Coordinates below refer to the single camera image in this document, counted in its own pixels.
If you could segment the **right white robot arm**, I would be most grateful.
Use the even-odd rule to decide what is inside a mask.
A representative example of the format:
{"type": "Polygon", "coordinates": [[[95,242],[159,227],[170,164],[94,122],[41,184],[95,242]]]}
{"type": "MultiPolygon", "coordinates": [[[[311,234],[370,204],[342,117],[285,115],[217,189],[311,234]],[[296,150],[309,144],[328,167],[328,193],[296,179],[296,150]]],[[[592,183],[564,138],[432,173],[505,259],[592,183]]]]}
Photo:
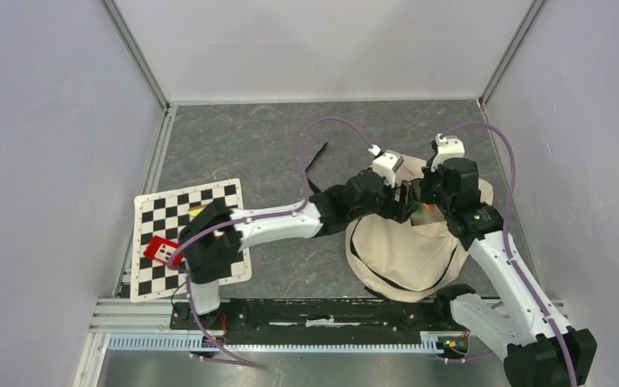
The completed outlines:
{"type": "Polygon", "coordinates": [[[442,291],[434,321],[459,324],[501,361],[511,386],[582,386],[596,354],[589,329],[575,329],[532,277],[499,211],[480,199],[476,162],[451,157],[423,168],[422,201],[437,206],[448,231],[484,270],[508,316],[471,290],[442,291]]]}

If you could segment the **cream canvas backpack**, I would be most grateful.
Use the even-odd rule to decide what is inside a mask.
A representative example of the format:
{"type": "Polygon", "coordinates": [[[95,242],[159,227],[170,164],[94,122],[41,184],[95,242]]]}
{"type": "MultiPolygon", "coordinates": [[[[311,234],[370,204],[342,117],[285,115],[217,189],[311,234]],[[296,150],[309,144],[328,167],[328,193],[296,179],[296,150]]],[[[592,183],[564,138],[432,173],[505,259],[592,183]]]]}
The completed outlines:
{"type": "Polygon", "coordinates": [[[377,214],[355,220],[345,246],[347,263],[366,289],[399,302],[418,302],[449,285],[469,257],[434,206],[404,223],[377,214]]]}

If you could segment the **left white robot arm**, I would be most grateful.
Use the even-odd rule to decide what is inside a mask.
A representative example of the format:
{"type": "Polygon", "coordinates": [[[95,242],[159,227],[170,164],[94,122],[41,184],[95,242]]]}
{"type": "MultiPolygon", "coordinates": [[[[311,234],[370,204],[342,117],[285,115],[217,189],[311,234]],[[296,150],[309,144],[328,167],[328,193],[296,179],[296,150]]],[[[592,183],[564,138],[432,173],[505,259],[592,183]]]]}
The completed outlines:
{"type": "Polygon", "coordinates": [[[221,318],[219,283],[243,250],[283,239],[312,239],[345,231],[368,215],[403,223],[418,209],[413,183],[395,186],[366,169],[346,183],[312,191],[305,201],[258,210],[232,209],[222,199],[206,205],[178,235],[186,270],[190,318],[201,328],[221,318]]]}

